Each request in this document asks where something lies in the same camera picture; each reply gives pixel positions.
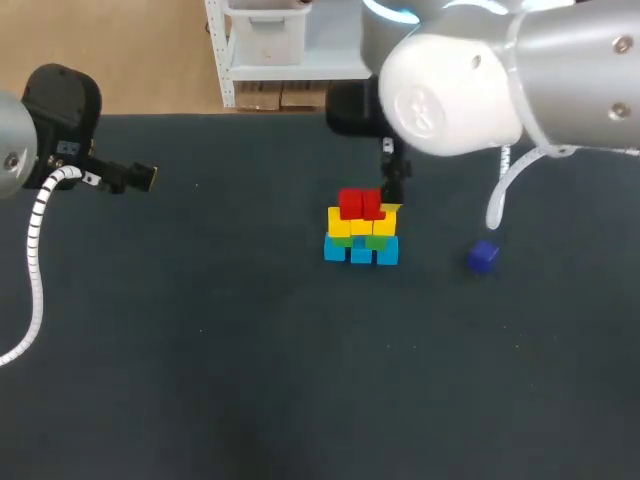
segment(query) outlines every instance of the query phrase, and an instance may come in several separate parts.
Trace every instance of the cardboard box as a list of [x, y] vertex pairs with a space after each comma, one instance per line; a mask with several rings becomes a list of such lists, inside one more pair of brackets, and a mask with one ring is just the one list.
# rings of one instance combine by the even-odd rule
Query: cardboard box
[[330, 83], [328, 81], [284, 82], [280, 104], [284, 108], [324, 109]]
[[239, 110], [280, 110], [282, 82], [236, 82], [236, 108]]

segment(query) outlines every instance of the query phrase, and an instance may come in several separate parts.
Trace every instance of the storage bin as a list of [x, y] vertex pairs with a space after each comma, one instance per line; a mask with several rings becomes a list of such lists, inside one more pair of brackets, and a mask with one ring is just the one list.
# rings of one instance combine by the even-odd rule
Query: storage bin
[[307, 15], [312, 6], [281, 10], [240, 10], [223, 3], [235, 32], [241, 65], [298, 65], [304, 60]]

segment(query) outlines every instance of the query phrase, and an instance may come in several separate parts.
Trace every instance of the toy block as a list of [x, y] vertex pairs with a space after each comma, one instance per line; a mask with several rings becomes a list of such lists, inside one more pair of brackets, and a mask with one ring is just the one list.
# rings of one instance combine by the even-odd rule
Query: toy block
[[499, 251], [499, 247], [481, 240], [469, 252], [467, 267], [478, 275], [489, 273], [498, 259]]
[[376, 263], [378, 265], [397, 265], [400, 256], [400, 245], [398, 237], [385, 237], [387, 248], [377, 253]]
[[351, 220], [351, 235], [366, 236], [373, 234], [373, 222], [371, 220]]
[[380, 210], [383, 212], [397, 212], [401, 206], [402, 204], [400, 203], [381, 203]]
[[333, 239], [327, 233], [324, 237], [324, 259], [327, 262], [344, 262], [346, 258], [347, 249], [335, 246]]
[[369, 250], [375, 250], [377, 252], [385, 250], [387, 248], [387, 240], [389, 237], [376, 237], [368, 236], [364, 238], [364, 246]]
[[351, 236], [351, 222], [340, 218], [339, 207], [329, 207], [328, 230], [331, 238], [348, 238]]
[[362, 190], [358, 188], [343, 188], [339, 195], [340, 218], [342, 220], [356, 220], [362, 218], [363, 198]]
[[373, 235], [393, 237], [396, 234], [396, 212], [387, 212], [384, 220], [373, 222]]
[[380, 211], [382, 194], [380, 189], [365, 190], [362, 196], [363, 217], [365, 220], [384, 220], [385, 212]]
[[333, 243], [334, 247], [351, 248], [353, 247], [353, 238], [354, 237], [332, 238], [331, 243]]
[[356, 237], [351, 248], [351, 263], [370, 264], [373, 262], [373, 250], [366, 248], [364, 237]]

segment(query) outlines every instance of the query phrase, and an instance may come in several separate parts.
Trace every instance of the stacked blocks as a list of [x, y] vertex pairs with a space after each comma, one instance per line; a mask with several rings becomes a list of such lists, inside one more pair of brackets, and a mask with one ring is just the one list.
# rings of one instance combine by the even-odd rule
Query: stacked blocks
[[397, 265], [399, 242], [396, 236], [397, 204], [381, 203], [379, 189], [345, 188], [339, 207], [329, 207], [329, 228], [324, 239], [324, 258], [351, 263]]

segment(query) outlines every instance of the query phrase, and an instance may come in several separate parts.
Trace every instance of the red block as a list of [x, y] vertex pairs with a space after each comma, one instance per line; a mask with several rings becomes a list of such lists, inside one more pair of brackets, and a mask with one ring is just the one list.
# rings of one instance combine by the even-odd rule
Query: red block
[[363, 216], [365, 220], [384, 220], [386, 213], [380, 211], [382, 194], [379, 188], [366, 190], [363, 194]]
[[359, 188], [343, 188], [340, 190], [340, 195], [338, 196], [340, 219], [361, 219], [364, 213], [364, 201], [362, 197], [362, 190]]

